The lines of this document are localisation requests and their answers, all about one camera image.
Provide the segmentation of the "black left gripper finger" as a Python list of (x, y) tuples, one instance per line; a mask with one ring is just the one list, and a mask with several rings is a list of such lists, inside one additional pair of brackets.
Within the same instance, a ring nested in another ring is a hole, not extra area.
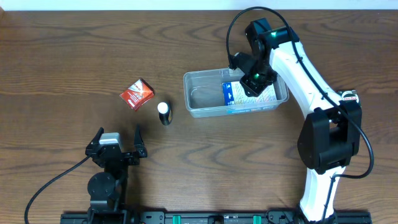
[(96, 135), (92, 139), (92, 143), (93, 144), (98, 144), (103, 133), (104, 133), (104, 129), (102, 127), (100, 127), (98, 132), (96, 133)]
[(141, 136), (140, 126), (137, 124), (134, 132), (134, 147), (137, 152), (145, 151), (145, 144)]

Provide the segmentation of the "blue fever patch box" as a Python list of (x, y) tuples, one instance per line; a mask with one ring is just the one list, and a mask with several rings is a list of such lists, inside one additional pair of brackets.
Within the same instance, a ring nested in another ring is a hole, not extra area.
[(247, 96), (240, 82), (222, 83), (224, 105), (248, 105), (276, 101), (274, 86), (268, 86), (259, 96)]

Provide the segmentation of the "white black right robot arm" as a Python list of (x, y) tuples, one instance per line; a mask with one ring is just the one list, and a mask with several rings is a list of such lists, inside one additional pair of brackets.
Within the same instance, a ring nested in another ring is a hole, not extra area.
[(345, 101), (323, 80), (293, 29), (272, 29), (266, 19), (258, 19), (245, 34), (252, 54), (238, 53), (231, 59), (244, 72), (240, 83), (246, 95), (259, 96), (281, 77), (305, 118), (297, 149), (307, 177), (296, 220), (341, 222), (333, 201), (339, 179), (359, 151), (361, 106)]

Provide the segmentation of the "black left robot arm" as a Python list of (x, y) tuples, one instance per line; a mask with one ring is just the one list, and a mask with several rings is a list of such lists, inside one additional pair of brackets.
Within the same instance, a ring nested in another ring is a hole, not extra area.
[(134, 147), (122, 152), (119, 133), (105, 133), (103, 128), (87, 145), (85, 154), (104, 171), (95, 174), (88, 182), (90, 208), (98, 213), (116, 212), (125, 204), (128, 167), (140, 164), (147, 157), (147, 149), (140, 127), (134, 132)]

